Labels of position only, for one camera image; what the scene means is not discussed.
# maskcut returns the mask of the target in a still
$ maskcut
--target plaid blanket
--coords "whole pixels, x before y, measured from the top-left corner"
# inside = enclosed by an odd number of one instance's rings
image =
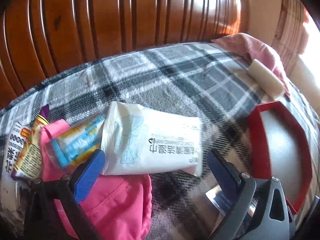
[[[251,171],[246,117],[270,98],[246,74],[248,63],[213,43],[189,43],[148,49],[87,63],[45,80],[0,112],[0,152],[14,121],[31,124],[50,105],[49,121],[69,124],[101,111],[111,101],[203,121],[204,160],[217,148],[239,171]],[[319,194],[318,117],[291,84],[292,101],[282,103],[304,128],[312,155],[313,180],[297,224]],[[216,185],[205,161],[201,177],[182,171],[153,174],[152,226],[146,239],[205,239],[219,223],[219,213],[205,192]]]

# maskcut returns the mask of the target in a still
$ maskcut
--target wooden headboard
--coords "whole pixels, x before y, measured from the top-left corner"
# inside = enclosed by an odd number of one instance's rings
[[[11,0],[0,18],[0,107],[114,54],[245,32],[248,0]]]

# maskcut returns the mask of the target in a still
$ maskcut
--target snack package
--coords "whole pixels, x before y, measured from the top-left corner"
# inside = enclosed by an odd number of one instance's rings
[[[19,179],[35,179],[40,175],[42,168],[42,156],[40,149],[41,128],[48,125],[49,106],[42,107],[33,123],[31,134],[29,135],[25,146],[22,148],[19,158],[11,178]]]
[[[29,127],[23,126],[19,122],[13,124],[4,149],[1,173],[1,206],[7,220],[20,233],[23,232],[23,221],[30,188],[23,181],[14,181],[11,178],[11,172],[29,134]]]
[[[95,149],[100,149],[105,114],[93,116],[62,133],[46,145],[52,163],[63,169],[85,162]]]
[[[103,175],[202,173],[201,120],[112,102],[103,127]]]

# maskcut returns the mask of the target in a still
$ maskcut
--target candy wrapper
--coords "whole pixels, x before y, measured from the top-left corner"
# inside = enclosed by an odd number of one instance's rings
[[[66,168],[85,162],[95,149],[100,149],[105,114],[93,116],[71,127],[46,145],[56,167]]]
[[[31,134],[26,141],[25,146],[19,154],[11,178],[19,179],[35,179],[40,175],[42,168],[42,156],[40,149],[41,128],[48,125],[49,106],[42,107],[33,123]]]
[[[1,173],[1,206],[5,218],[19,233],[23,232],[24,214],[30,188],[23,181],[14,181],[11,178],[11,173],[29,134],[29,127],[23,126],[19,122],[13,124],[4,149]]]

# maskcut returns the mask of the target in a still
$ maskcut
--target pink towel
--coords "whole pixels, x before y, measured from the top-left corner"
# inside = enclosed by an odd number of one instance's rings
[[[228,35],[211,41],[225,50],[244,57],[249,62],[254,59],[259,60],[279,78],[285,86],[286,95],[290,97],[287,75],[280,56],[273,48],[245,33]]]
[[[66,172],[51,163],[45,144],[68,130],[64,120],[53,122],[42,129],[41,150],[44,162],[42,179],[60,179]],[[151,225],[151,179],[149,175],[100,175],[88,197],[80,205],[91,223],[104,239],[140,240]],[[55,200],[58,214],[68,234],[76,237],[59,200]]]

